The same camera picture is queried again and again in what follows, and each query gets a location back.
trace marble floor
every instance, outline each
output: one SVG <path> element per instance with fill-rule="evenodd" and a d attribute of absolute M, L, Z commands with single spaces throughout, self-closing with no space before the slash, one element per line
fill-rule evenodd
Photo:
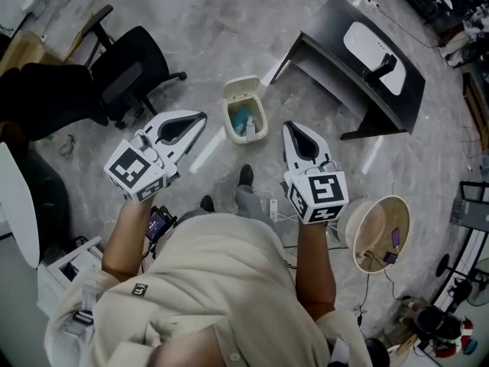
<path fill-rule="evenodd" d="M 104 0 L 75 0 L 60 9 L 64 1 L 51 0 L 38 20 L 28 22 L 28 27 L 39 34 L 45 32 L 46 43 L 60 55 L 67 52 L 89 10 L 105 4 Z M 286 170 L 280 129 L 286 120 L 303 123 L 328 141 L 334 158 L 346 173 L 352 200 L 394 192 L 408 202 L 412 216 L 410 243 L 402 259 L 388 272 L 395 281 L 397 295 L 429 298 L 441 284 L 433 274 L 438 260 L 446 252 L 454 255 L 460 249 L 464 233 L 449 225 L 449 214 L 458 182 L 467 179 L 468 165 L 475 166 L 477 160 L 468 160 L 462 151 L 461 141 L 468 135 L 463 126 L 472 122 L 461 93 L 461 74 L 449 68 L 435 48 L 415 41 L 366 0 L 348 0 L 393 39 L 426 79 L 414 133 L 339 141 L 339 135 L 355 129 L 359 121 L 308 76 L 289 67 L 277 83 L 261 88 L 270 124 L 267 137 L 244 147 L 226 140 L 222 117 L 224 83 L 250 74 L 265 78 L 288 51 L 300 28 L 326 1 L 205 0 L 164 28 L 147 23 L 125 7 L 115 7 L 104 23 L 112 36 L 119 37 L 142 24 L 160 46 L 170 70 L 188 73 L 187 81 L 166 84 L 151 93 L 156 109 L 198 109 L 209 117 L 196 146 L 179 163 L 182 178 L 160 193 L 157 202 L 181 216 L 210 193 L 218 210 L 234 212 L 232 192 L 238 171 L 249 163 L 255 172 L 254 188 L 271 192 L 279 200 L 279 212 L 292 215 L 293 209 L 279 185 Z M 405 1 L 373 1 L 420 41 L 436 44 L 430 30 L 423 27 Z M 52 23 L 45 31 L 50 18 Z M 150 115 L 131 118 L 130 128 L 124 131 L 85 120 L 35 143 L 65 181 L 74 235 L 100 235 L 104 240 L 110 236 L 124 199 L 102 167 L 120 140 L 130 138 Z M 63 157 L 59 149 L 67 134 L 75 137 L 76 144 L 73 153 Z M 194 161 L 207 146 L 215 150 L 195 170 Z M 372 154 L 375 147 L 378 152 Z M 477 148 L 466 151 L 476 153 Z M 268 195 L 260 195 L 265 205 Z M 297 224 L 284 221 L 279 228 L 284 245 L 294 245 Z M 355 269 L 348 251 L 333 251 L 331 257 L 338 283 L 338 308 L 351 310 L 364 298 L 366 276 Z M 368 311 L 362 325 L 364 332 L 377 332 L 398 307 L 384 275 L 372 276 L 364 305 Z"/>

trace logo on shirt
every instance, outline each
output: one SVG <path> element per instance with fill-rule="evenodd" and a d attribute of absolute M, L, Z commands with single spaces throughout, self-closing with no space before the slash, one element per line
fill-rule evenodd
<path fill-rule="evenodd" d="M 146 294 L 147 285 L 136 283 L 134 290 L 132 290 L 131 295 L 136 295 L 137 297 L 143 297 Z"/>

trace shoe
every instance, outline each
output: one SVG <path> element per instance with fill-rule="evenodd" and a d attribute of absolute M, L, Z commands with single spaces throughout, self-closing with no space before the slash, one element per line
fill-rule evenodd
<path fill-rule="evenodd" d="M 251 187 L 253 185 L 253 179 L 253 169 L 249 164 L 245 164 L 239 172 L 238 186 L 240 187 L 241 185 L 246 185 L 248 187 Z"/>
<path fill-rule="evenodd" d="M 215 212 L 214 201 L 210 195 L 205 195 L 200 202 L 200 207 L 207 212 Z"/>

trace beige shirt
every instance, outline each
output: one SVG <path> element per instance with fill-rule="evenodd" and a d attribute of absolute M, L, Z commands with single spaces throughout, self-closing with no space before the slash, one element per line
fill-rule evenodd
<path fill-rule="evenodd" d="M 49 357 L 87 281 L 106 290 L 94 309 L 87 366 L 142 367 L 165 339 L 213 326 L 227 366 L 327 366 L 327 340 L 340 336 L 350 367 L 371 367 L 353 313 L 314 322 L 296 298 L 280 240 L 256 220 L 197 216 L 175 230 L 145 274 L 120 284 L 102 271 L 77 279 L 50 320 Z"/>

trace person's right arm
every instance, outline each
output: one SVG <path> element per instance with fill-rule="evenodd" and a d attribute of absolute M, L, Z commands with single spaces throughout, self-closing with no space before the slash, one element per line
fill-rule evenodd
<path fill-rule="evenodd" d="M 325 224 L 299 224 L 297 300 L 313 320 L 335 309 L 336 283 L 329 262 Z"/>

